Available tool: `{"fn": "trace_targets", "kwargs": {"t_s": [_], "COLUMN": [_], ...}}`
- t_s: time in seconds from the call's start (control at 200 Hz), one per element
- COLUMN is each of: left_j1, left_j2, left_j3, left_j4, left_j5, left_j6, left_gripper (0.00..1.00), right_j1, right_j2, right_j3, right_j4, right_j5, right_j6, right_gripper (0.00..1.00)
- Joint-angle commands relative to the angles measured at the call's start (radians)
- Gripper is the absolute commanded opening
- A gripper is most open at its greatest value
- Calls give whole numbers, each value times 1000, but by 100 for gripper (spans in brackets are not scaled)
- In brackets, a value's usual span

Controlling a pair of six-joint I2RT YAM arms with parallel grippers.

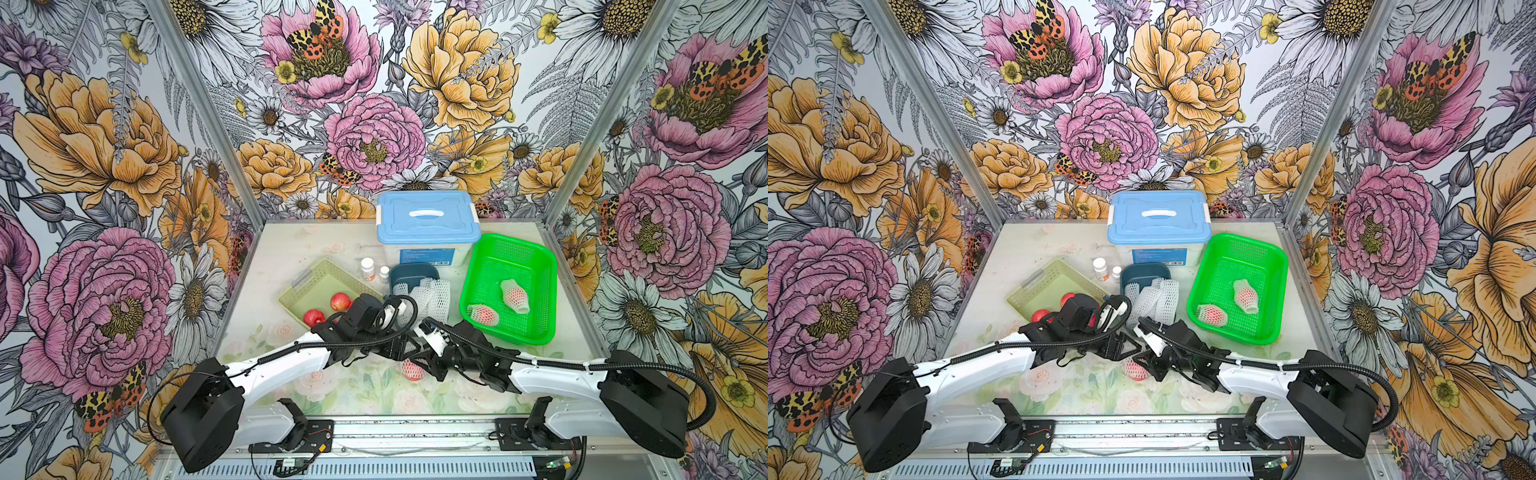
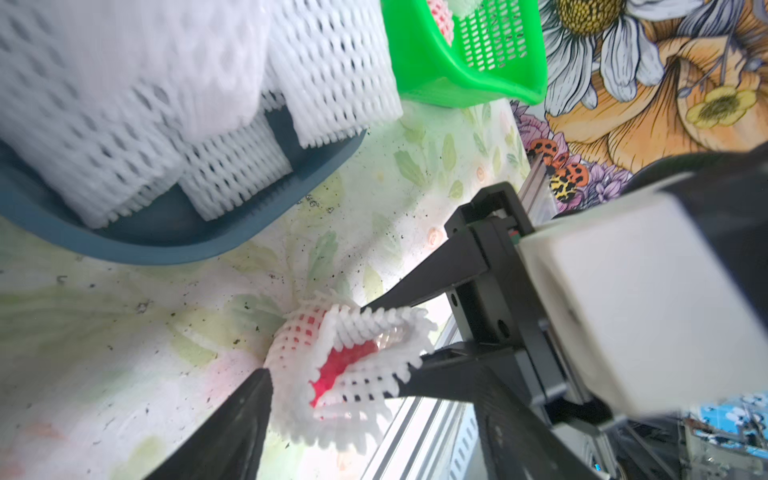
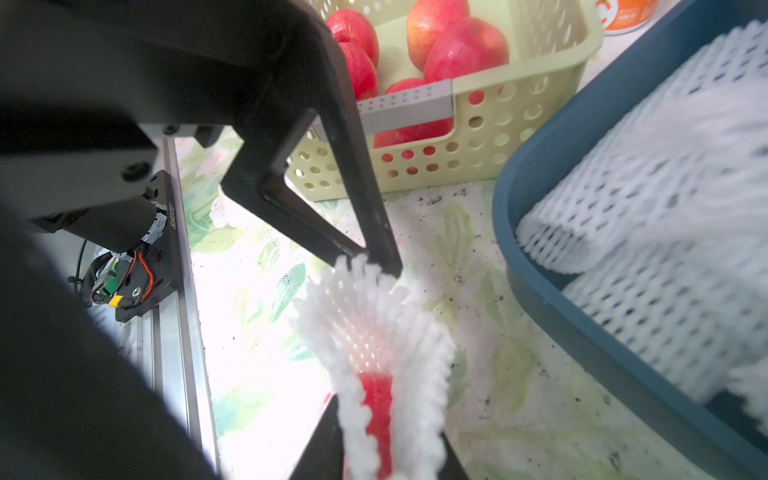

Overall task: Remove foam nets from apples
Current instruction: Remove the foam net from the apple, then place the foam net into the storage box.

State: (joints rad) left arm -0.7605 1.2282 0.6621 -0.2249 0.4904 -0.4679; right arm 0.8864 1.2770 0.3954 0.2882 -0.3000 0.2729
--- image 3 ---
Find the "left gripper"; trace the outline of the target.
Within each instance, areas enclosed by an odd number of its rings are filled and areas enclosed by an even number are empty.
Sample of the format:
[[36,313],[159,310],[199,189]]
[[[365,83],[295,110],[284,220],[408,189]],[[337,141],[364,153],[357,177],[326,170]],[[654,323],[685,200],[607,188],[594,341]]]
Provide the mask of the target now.
[[216,127],[312,109],[296,76],[315,23],[300,1],[3,2],[2,220],[135,195],[145,125],[192,125],[209,145]]

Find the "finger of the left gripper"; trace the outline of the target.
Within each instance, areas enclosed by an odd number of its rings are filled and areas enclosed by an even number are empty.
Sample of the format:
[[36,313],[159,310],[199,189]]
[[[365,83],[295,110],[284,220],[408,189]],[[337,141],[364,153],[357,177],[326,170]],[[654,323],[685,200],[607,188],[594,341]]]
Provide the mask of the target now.
[[243,144],[221,181],[225,195],[319,259],[334,265],[365,249],[328,223],[286,184],[288,158],[316,119],[312,109],[268,125],[253,120],[237,129]]
[[362,253],[394,278],[403,264],[376,183],[345,56],[321,23],[311,27],[311,108],[321,119],[365,245],[360,246],[320,217],[311,221],[311,252],[329,264]]

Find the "white foam net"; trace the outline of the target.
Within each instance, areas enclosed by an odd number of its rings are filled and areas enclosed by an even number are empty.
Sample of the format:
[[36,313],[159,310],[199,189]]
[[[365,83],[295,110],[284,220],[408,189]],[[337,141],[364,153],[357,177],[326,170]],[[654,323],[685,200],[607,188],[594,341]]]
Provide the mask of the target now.
[[699,403],[767,354],[766,299],[691,243],[622,245],[563,292]]
[[619,245],[767,232],[767,25],[702,47],[520,221],[539,265],[594,268]]

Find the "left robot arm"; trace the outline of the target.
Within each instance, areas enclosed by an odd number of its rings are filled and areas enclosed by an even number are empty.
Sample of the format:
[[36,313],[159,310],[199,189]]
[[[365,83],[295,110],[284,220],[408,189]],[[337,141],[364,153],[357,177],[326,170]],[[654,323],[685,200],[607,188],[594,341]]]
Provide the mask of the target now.
[[144,125],[224,126],[225,194],[320,259],[402,262],[345,58],[303,1],[1,5],[1,473],[211,479],[28,227],[140,191]]

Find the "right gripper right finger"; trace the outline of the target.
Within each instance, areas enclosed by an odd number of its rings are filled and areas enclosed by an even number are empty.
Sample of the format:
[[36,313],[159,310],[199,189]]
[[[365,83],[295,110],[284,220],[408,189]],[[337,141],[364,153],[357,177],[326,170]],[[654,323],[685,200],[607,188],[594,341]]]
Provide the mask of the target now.
[[453,447],[451,446],[445,433],[441,434],[441,439],[445,447],[445,463],[438,474],[439,480],[469,480],[469,477],[459,461]]

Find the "netted red apple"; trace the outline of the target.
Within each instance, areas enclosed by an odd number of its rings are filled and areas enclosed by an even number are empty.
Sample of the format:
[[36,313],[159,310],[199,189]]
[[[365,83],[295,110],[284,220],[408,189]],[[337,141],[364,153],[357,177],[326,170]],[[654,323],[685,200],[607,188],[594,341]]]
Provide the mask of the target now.
[[371,22],[360,12],[342,9],[333,13],[326,24],[339,43],[353,43],[363,49],[375,67],[379,64],[380,44]]

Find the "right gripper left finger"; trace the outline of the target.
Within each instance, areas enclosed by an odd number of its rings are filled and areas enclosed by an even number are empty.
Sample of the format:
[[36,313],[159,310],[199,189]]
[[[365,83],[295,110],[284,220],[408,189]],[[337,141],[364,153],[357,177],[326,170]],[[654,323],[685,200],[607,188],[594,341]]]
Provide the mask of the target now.
[[291,473],[290,480],[343,479],[343,432],[338,420],[338,405],[338,398],[334,395]]

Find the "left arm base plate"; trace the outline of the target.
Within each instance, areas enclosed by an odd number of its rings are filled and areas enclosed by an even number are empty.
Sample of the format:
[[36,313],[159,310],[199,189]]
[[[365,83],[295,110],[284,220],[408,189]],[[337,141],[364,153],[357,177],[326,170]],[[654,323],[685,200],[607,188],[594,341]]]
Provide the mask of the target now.
[[126,323],[183,286],[177,205],[169,172],[149,179],[139,197],[95,208],[70,231],[102,248],[72,277],[88,307],[107,306]]

